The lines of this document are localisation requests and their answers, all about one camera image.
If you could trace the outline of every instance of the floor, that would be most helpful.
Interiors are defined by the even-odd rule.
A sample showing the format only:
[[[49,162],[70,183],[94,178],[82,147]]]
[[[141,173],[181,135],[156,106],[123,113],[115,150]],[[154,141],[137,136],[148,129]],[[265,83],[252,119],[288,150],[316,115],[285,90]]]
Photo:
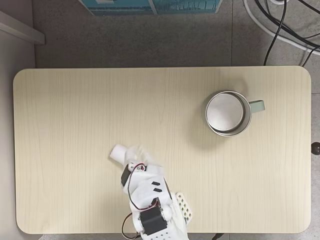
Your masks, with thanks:
[[[319,0],[306,0],[320,9]],[[254,15],[275,27],[248,0]],[[272,14],[282,7],[269,4]],[[320,16],[290,0],[285,23],[302,36],[320,32]],[[223,0],[217,14],[93,17],[77,0],[33,0],[34,28],[46,36],[37,68],[261,66],[272,38],[248,17],[242,0]],[[320,43],[320,36],[312,39]],[[277,41],[268,65],[300,65],[306,53]],[[312,137],[320,142],[320,57],[306,65],[312,79]],[[320,239],[320,155],[312,155],[312,216],[299,234],[225,234],[220,240]],[[190,234],[210,240],[213,233]],[[44,235],[42,240],[122,240],[119,234]]]

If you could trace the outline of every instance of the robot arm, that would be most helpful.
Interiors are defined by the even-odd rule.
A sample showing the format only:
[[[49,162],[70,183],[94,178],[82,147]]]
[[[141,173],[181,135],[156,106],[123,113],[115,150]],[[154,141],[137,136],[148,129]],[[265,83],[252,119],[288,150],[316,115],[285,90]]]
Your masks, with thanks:
[[[182,193],[170,192],[163,167],[134,149],[116,145],[110,157],[125,166],[123,191],[129,196],[134,228],[143,240],[188,240],[192,211]]]

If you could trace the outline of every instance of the teal box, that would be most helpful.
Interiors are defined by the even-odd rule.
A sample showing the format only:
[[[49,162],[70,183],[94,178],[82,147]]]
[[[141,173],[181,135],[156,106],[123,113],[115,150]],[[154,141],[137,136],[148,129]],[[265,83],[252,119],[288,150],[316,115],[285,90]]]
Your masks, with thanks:
[[[216,13],[223,0],[79,0],[93,15]]]

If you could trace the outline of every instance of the black knob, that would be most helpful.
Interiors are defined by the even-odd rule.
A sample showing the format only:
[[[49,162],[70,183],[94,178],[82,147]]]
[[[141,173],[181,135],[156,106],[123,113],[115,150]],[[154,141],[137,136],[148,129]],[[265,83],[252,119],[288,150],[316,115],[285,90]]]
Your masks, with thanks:
[[[311,144],[311,153],[314,155],[320,155],[320,142],[315,141]]]

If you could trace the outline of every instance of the white mug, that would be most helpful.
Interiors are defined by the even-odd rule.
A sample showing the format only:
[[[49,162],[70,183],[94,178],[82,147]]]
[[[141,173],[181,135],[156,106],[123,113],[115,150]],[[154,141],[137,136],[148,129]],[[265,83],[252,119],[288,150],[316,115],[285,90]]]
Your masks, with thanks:
[[[265,110],[263,100],[249,102],[236,91],[219,91],[205,108],[205,119],[210,129],[223,137],[243,132],[250,124],[252,113]]]

